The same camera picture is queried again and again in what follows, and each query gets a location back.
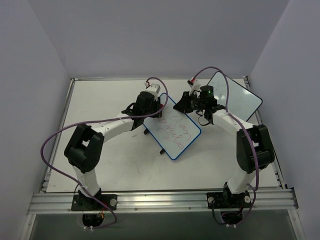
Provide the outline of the blue-framed whiteboard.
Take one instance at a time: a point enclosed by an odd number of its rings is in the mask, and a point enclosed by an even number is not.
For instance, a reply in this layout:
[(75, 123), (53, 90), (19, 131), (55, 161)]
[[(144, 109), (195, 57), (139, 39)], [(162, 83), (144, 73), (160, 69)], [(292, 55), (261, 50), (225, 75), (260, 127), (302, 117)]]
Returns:
[(163, 152), (175, 161), (201, 135), (202, 130), (188, 115), (173, 109), (176, 103), (166, 93), (160, 95), (160, 100), (161, 103), (167, 101), (162, 117), (148, 117), (143, 124)]

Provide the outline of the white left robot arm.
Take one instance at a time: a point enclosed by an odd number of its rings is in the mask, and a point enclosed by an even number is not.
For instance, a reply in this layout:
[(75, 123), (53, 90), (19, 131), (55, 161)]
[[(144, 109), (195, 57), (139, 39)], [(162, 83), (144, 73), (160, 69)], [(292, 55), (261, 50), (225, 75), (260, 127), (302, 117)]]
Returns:
[(95, 168), (100, 161), (104, 143), (137, 129), (148, 115), (159, 111), (162, 106), (157, 94), (142, 91), (136, 102), (121, 111), (117, 120), (97, 124), (83, 123), (76, 127), (64, 150), (64, 156), (81, 183), (80, 192), (84, 195), (82, 202), (88, 209), (95, 210), (101, 203), (101, 188)]

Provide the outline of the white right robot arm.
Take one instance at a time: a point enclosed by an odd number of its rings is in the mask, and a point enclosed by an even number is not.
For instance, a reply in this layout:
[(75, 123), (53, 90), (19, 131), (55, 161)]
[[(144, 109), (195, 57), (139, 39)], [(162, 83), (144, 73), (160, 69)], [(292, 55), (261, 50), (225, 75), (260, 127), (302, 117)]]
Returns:
[(196, 90), (185, 91), (181, 99), (173, 107), (184, 114), (201, 112), (211, 125), (216, 125), (236, 137), (236, 169), (226, 182), (222, 193), (223, 203), (234, 206), (255, 180), (254, 190), (258, 190), (260, 171), (275, 160), (273, 144), (268, 128), (254, 125), (235, 115), (226, 106), (218, 103), (214, 96), (214, 88), (210, 85), (201, 86)]

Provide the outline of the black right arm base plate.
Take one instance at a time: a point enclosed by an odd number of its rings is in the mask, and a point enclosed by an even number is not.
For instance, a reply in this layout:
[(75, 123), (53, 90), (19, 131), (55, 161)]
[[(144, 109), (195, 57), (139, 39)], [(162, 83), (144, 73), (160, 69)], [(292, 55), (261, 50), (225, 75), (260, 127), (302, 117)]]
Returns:
[(241, 209), (249, 208), (252, 200), (246, 191), (239, 194), (228, 194), (219, 191), (207, 192), (207, 206), (210, 209)]

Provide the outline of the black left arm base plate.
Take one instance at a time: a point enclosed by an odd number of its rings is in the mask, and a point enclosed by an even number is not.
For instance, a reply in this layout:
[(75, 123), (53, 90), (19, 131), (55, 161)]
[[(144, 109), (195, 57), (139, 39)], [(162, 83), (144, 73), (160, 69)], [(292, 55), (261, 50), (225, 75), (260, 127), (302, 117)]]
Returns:
[[(97, 194), (95, 196), (100, 202), (108, 206), (112, 211), (117, 209), (118, 196), (116, 194)], [(83, 195), (81, 192), (73, 196), (71, 211), (87, 212), (87, 211), (101, 211), (107, 208), (96, 200)]]

